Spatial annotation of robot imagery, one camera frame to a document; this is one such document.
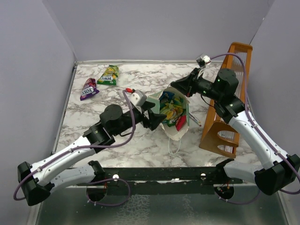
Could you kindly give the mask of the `green yellow Fox's candy bag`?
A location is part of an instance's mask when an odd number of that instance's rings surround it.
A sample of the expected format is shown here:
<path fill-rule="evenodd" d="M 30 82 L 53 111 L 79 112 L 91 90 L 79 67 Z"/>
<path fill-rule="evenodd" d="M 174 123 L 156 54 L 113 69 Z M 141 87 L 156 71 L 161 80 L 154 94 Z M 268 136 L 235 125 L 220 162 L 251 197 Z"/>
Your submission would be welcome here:
<path fill-rule="evenodd" d="M 109 65 L 105 72 L 97 80 L 99 85 L 117 85 L 117 78 L 119 77 L 119 68 L 115 65 Z"/>

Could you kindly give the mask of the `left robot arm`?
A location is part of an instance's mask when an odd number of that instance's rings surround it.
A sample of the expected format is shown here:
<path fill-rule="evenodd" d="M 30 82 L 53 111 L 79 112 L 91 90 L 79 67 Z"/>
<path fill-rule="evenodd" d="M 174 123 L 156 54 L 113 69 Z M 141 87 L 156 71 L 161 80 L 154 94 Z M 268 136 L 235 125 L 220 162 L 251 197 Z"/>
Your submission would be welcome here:
<path fill-rule="evenodd" d="M 127 144 L 138 123 L 154 130 L 166 118 L 164 114 L 154 113 L 154 103 L 148 101 L 137 105 L 129 103 L 128 106 L 127 112 L 123 112 L 121 106 L 116 104 L 107 106 L 100 114 L 100 121 L 63 150 L 33 164 L 19 164 L 17 190 L 22 190 L 27 204 L 37 205 L 59 188 L 90 182 L 93 185 L 100 184 L 104 173 L 98 162 L 75 169 L 71 166 L 104 149 Z"/>

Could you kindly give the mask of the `purple Fox's candy bag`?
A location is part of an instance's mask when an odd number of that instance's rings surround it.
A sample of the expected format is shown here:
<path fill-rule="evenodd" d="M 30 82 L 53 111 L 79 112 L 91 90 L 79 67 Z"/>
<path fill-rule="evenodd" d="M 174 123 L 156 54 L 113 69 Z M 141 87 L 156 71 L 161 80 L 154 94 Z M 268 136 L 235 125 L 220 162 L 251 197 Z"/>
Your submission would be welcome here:
<path fill-rule="evenodd" d="M 88 98 L 93 97 L 94 95 L 98 94 L 99 90 L 97 89 L 97 83 L 94 78 L 89 78 L 86 80 L 82 92 L 80 95 L 80 100 L 86 100 Z"/>

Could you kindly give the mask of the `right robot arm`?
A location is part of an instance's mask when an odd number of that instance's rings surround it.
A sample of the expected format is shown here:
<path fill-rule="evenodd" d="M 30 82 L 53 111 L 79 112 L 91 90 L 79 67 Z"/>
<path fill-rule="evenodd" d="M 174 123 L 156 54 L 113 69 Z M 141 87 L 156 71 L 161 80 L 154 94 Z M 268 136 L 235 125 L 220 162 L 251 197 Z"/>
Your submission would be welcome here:
<path fill-rule="evenodd" d="M 235 95 L 239 81 L 236 73 L 220 69 L 214 82 L 195 68 L 188 76 L 171 82 L 170 86 L 186 97 L 198 93 L 214 101 L 214 109 L 223 121 L 239 133 L 255 152 L 261 166 L 229 161 L 215 172 L 216 180 L 226 183 L 237 178 L 257 185 L 266 195 L 272 195 L 300 176 L 300 158 L 280 148 L 256 123 L 245 104 Z"/>

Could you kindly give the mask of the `green paper gift bag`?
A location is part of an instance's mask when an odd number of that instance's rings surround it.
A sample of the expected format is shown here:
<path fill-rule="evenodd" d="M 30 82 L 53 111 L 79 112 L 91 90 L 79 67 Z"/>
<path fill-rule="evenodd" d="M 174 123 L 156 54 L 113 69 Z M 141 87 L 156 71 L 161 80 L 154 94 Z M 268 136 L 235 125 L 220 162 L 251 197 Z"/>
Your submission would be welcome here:
<path fill-rule="evenodd" d="M 170 141 L 181 142 L 182 137 L 189 129 L 189 101 L 187 97 L 172 86 L 149 95 L 147 100 L 154 103 L 151 109 L 154 113 L 165 115 L 166 118 L 160 123 L 161 128 L 168 136 L 168 152 L 170 155 L 178 153 L 170 148 Z"/>

